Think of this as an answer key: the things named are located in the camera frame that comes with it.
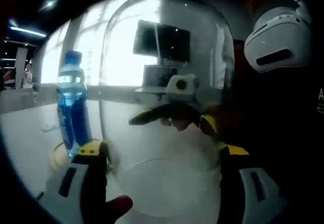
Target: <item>glass surface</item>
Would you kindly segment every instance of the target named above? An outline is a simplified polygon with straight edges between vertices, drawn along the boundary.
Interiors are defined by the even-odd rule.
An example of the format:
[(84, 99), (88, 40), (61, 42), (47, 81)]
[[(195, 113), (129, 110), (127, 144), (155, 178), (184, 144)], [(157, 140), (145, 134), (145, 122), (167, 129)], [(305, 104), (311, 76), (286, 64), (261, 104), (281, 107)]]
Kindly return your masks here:
[(222, 14), (203, 0), (128, 0), (106, 26), (101, 58), (103, 139), (116, 183), (134, 209), (170, 221), (197, 214), (197, 206), (217, 210), (218, 142), (193, 123), (165, 126), (174, 120), (168, 110), (142, 125), (130, 120), (167, 104), (198, 113), (224, 100), (233, 42)]

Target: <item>desk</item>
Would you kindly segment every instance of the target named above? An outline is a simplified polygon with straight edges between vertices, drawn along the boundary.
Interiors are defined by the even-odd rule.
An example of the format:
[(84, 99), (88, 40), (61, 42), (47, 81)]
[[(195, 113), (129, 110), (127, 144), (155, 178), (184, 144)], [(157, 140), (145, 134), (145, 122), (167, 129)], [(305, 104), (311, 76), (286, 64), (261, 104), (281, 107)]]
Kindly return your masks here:
[[(107, 102), (109, 107), (112, 105), (116, 107), (117, 103)], [(125, 112), (125, 105), (118, 104), (121, 112)], [(101, 127), (99, 119), (99, 104), (97, 101), (88, 101), (88, 109), (90, 116), (90, 125), (94, 138), (101, 139)], [(184, 143), (179, 144), (164, 144), (159, 145), (159, 141), (156, 144), (152, 142), (144, 142), (143, 139), (139, 141), (131, 140), (135, 135), (141, 136), (142, 127), (129, 130), (123, 129), (118, 131), (118, 126), (121, 121), (125, 120), (125, 114), (114, 118), (116, 115), (115, 110), (105, 111), (105, 118), (113, 118), (114, 124), (108, 128), (112, 130), (111, 139), (118, 141), (117, 138), (122, 138), (116, 145), (116, 150), (120, 153), (120, 158), (123, 159), (124, 164), (120, 166), (121, 169), (129, 169), (130, 162), (127, 162), (129, 156), (134, 156), (133, 161), (141, 161), (141, 158), (147, 153), (151, 153), (156, 157), (168, 155), (170, 157), (175, 156), (182, 152), (179, 157), (188, 159), (188, 163), (195, 162), (192, 153), (187, 151), (188, 146)], [(62, 142), (62, 136), (59, 128), (44, 132), (42, 128), (49, 124), (58, 124), (58, 118), (56, 115), (56, 104), (47, 106), (35, 107), (25, 109), (21, 111), (11, 112), (0, 116), (0, 123), (3, 131), (4, 140), (8, 149), (9, 156), (12, 160), (14, 168), (17, 170), (21, 180), (30, 191), (32, 196), (37, 196), (41, 191), (45, 190), (45, 183), (47, 179), (53, 174), (53, 170), (50, 166), (49, 156), (53, 152), (53, 149), (59, 142)], [(165, 135), (171, 128), (162, 127), (161, 135)], [(158, 176), (154, 169), (148, 169), (147, 175)], [(187, 208), (176, 216), (170, 218), (158, 218), (149, 216), (139, 212), (136, 208), (133, 208), (124, 217), (118, 220), (117, 223), (210, 223), (215, 224), (219, 211), (219, 175), (217, 171), (211, 174), (206, 174), (204, 179), (201, 180), (201, 184), (208, 186), (209, 191), (204, 193), (205, 198), (201, 199), (192, 208)], [(108, 188), (107, 188), (107, 200), (117, 197), (120, 194), (124, 194), (120, 187), (119, 181), (109, 174), (107, 176)], [(131, 186), (132, 191), (136, 191), (139, 186), (134, 183)]]
[(155, 95), (158, 98), (157, 100), (160, 102), (162, 100), (162, 97), (167, 94), (167, 88), (161, 86), (147, 86), (147, 87), (141, 87), (135, 90), (135, 92)]

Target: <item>water bottle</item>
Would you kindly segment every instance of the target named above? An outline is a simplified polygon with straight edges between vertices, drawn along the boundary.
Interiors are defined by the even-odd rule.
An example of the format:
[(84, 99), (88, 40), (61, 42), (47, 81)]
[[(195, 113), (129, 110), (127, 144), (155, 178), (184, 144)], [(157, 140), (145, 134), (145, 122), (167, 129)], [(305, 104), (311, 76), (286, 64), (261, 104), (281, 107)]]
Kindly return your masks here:
[(84, 144), (92, 141), (87, 109), (85, 74), (80, 68), (82, 54), (68, 51), (57, 80), (57, 114), (63, 142), (72, 158)]

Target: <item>blue bottle cap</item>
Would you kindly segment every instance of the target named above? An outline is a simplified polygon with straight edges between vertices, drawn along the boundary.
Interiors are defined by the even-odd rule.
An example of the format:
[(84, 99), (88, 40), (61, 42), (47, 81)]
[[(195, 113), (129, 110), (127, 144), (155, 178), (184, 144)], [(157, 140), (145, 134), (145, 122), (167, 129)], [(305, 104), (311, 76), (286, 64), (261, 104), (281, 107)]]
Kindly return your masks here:
[(81, 63), (82, 53), (79, 51), (68, 51), (65, 54), (65, 65), (79, 65)]

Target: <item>bright window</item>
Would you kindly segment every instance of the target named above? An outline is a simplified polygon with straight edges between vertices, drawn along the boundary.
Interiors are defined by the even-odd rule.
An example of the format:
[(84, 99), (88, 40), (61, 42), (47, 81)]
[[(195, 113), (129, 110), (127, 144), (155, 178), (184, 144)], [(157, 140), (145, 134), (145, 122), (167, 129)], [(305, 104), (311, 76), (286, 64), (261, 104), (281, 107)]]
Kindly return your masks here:
[(70, 21), (56, 30), (48, 40), (42, 63), (41, 83), (56, 83), (60, 66), (63, 41)]
[(133, 54), (133, 45), (139, 19), (159, 21), (159, 2), (146, 1), (125, 10), (116, 23), (106, 48), (106, 57), (100, 68), (103, 41), (107, 23), (114, 12), (127, 0), (108, 0), (85, 14), (76, 38), (74, 50), (83, 55), (81, 68), (88, 85), (141, 86), (144, 65), (157, 64), (156, 57)]

